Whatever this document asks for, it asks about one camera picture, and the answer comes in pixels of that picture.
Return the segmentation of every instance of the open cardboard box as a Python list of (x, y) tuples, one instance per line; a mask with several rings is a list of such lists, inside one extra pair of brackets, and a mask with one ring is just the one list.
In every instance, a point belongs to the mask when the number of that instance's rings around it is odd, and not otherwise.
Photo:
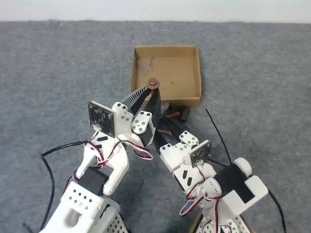
[(160, 81), (162, 102), (199, 105), (201, 73), (195, 45), (135, 46), (132, 91), (145, 86), (150, 78)]

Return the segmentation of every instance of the white wall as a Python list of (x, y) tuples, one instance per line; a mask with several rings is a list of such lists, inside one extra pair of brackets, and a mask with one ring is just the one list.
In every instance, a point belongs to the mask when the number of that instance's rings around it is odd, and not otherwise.
[(311, 0), (0, 0), (0, 20), (311, 23)]

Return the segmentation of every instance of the circuit board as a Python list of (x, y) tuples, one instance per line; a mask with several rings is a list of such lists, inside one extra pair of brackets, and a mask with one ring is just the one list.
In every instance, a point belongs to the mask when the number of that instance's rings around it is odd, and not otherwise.
[(207, 162), (207, 158), (212, 155), (212, 147), (210, 141), (206, 140), (190, 151), (192, 167), (196, 167), (198, 163)]
[(101, 132), (115, 137), (114, 113), (111, 109), (96, 102), (88, 102), (88, 114), (91, 127), (97, 125)]

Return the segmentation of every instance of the gray carpet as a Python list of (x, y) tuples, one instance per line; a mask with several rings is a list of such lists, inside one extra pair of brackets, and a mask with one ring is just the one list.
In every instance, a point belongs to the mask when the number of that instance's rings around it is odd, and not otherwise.
[[(279, 199), (288, 232), (310, 232), (311, 25), (95, 21), (0, 23), (1, 232), (26, 232), (22, 222), (38, 229), (51, 190), (39, 154), (90, 137), (86, 102), (109, 106), (129, 93), (133, 47), (141, 44), (199, 47), (202, 101), (188, 126), (226, 162), (207, 106), (231, 156), (250, 161)], [(48, 158), (52, 212), (82, 154), (76, 147)], [(179, 216), (184, 195), (159, 157), (129, 157), (113, 195), (126, 226), (187, 232), (199, 209)], [(245, 216), (259, 233), (282, 232), (269, 197)]]

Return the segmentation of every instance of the white robotic arm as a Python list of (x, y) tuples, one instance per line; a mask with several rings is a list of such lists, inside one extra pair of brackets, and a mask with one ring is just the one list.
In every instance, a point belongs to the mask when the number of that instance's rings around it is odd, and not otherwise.
[[(153, 141), (161, 98), (156, 80), (148, 86), (114, 103), (111, 109), (94, 101), (88, 103), (90, 124), (96, 132), (85, 144), (83, 161), (42, 233), (127, 233), (119, 205), (107, 196), (129, 169), (123, 144), (149, 155), (141, 158), (152, 159), (145, 147)], [(139, 111), (150, 93), (147, 105)], [(112, 173), (100, 172), (102, 166), (113, 169)]]
[(187, 195), (180, 210), (186, 216), (196, 205), (202, 208), (203, 220), (197, 232), (248, 233), (240, 217), (245, 210), (268, 194), (258, 176), (243, 158), (216, 173), (207, 158), (211, 155), (208, 140), (199, 140), (188, 131), (179, 136), (181, 142), (160, 148), (160, 158)]

